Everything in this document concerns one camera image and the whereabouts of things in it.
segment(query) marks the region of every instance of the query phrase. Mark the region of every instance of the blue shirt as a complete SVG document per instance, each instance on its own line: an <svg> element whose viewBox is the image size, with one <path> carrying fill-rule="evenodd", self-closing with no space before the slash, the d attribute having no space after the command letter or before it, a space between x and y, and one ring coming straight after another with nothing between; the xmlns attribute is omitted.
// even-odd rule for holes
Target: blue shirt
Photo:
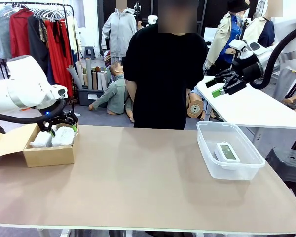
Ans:
<svg viewBox="0 0 296 237"><path fill-rule="evenodd" d="M231 15L231 33L229 40L225 46L225 48L219 54L218 60L225 61L227 63L231 63L233 59L232 54L226 54L226 50L230 48L229 44L236 38L237 35L241 35L241 28L237 24L237 17L235 15Z"/></svg>

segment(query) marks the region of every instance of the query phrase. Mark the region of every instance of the beige jacket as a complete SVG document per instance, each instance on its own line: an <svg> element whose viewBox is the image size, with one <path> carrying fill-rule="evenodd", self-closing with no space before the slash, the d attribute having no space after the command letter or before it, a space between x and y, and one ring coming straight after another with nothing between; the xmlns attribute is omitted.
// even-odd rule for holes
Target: beige jacket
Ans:
<svg viewBox="0 0 296 237"><path fill-rule="evenodd" d="M217 27L211 48L208 51L206 67L216 62L219 54L225 48L231 34L231 14L227 13Z"/></svg>
<svg viewBox="0 0 296 237"><path fill-rule="evenodd" d="M243 40L246 42L258 42L267 20L263 17L257 17L245 30Z"/></svg>

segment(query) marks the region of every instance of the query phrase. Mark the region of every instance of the digital display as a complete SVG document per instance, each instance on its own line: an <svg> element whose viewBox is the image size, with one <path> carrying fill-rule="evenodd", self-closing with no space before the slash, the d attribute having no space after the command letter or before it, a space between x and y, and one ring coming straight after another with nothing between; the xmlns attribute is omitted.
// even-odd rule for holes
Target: digital display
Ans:
<svg viewBox="0 0 296 237"><path fill-rule="evenodd" d="M221 145L221 148L227 159L237 160L228 145Z"/></svg>

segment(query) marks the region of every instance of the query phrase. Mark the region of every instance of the open box flap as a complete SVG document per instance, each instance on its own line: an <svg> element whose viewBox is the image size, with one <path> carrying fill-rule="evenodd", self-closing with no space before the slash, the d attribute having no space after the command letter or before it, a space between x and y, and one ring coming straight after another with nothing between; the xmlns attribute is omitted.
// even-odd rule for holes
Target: open box flap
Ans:
<svg viewBox="0 0 296 237"><path fill-rule="evenodd" d="M4 135L0 133L0 156L23 151L36 127L37 124L28 124Z"/></svg>

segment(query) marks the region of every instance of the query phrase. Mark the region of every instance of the clear plastic container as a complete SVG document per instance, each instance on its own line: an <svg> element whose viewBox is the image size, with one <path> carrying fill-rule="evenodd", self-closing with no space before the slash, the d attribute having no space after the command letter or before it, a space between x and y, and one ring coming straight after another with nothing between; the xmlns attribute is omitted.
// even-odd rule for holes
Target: clear plastic container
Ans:
<svg viewBox="0 0 296 237"><path fill-rule="evenodd" d="M265 159L238 126L226 122L198 122L197 130L197 142L213 178L252 180L265 166ZM229 143L240 163L218 161L214 152L218 142Z"/></svg>

